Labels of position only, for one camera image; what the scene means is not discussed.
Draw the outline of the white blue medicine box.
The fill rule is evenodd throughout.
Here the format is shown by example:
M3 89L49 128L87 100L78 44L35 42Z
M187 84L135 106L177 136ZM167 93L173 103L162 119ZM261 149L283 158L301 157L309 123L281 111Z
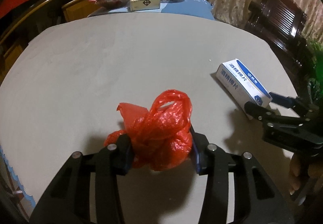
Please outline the white blue medicine box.
M246 113L244 108L247 102L266 108L272 101L269 92L256 76L237 58L221 63L216 71L216 77L249 120L252 120L252 117Z

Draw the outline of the red plastic bag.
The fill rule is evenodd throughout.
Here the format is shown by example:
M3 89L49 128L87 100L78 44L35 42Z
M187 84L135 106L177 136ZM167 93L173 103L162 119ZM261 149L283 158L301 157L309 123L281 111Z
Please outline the red plastic bag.
M127 134L134 149L133 168L148 166L153 171L165 171L179 166L192 149L190 133L192 103L178 90L166 90L154 100L150 109L119 103L124 129L107 136L104 146L115 144Z

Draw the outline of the green potted plant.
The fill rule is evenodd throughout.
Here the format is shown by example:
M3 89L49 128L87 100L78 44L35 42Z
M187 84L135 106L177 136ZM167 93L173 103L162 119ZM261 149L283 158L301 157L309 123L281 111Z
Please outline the green potted plant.
M308 93L310 101L316 105L322 105L322 43L315 39L309 39L312 57L312 72L308 80Z

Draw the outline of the blue tablecloth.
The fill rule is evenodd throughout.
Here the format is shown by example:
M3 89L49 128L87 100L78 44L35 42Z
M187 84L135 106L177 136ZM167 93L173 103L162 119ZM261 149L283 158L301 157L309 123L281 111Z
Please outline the blue tablecloth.
M97 0L95 5L99 6L99 8L89 16L93 17L117 13L148 12L188 15L209 20L215 19L211 12L213 6L206 0L181 0L176 3L160 2L161 4L159 9L130 11L130 0Z

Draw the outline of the gold tissue box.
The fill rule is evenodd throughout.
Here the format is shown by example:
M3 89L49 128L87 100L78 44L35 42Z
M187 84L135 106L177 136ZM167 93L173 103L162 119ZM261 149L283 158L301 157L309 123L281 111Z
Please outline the gold tissue box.
M160 4L160 0L130 0L130 11L155 10Z

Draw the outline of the wooden chair back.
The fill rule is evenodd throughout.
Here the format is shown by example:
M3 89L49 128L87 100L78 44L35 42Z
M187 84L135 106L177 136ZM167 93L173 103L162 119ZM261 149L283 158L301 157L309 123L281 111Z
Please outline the wooden chair back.
M27 10L21 13L8 28L1 34L1 45L4 41L22 24L26 19L28 19L32 14L34 14L37 10L47 6L49 3L54 0L38 0L36 3L32 4Z

